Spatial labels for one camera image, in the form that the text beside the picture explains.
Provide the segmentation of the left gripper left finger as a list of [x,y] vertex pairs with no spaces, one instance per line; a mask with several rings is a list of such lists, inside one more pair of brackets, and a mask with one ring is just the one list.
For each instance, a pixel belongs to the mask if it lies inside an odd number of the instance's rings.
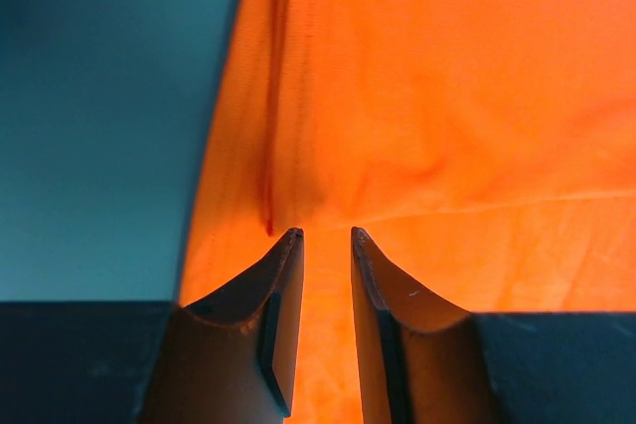
[[5,423],[280,423],[291,414],[304,235],[213,293],[1,307]]

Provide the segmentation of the orange t shirt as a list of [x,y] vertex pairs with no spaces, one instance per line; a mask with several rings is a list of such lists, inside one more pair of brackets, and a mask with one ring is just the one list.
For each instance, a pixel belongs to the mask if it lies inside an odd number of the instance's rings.
[[350,230],[476,311],[635,307],[635,0],[240,0],[186,253],[305,239],[292,421],[362,419]]

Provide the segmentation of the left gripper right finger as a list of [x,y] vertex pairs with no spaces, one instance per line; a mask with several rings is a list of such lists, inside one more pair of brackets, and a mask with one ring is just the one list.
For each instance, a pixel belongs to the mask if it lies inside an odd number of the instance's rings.
[[368,423],[631,423],[631,313],[472,313],[351,231]]

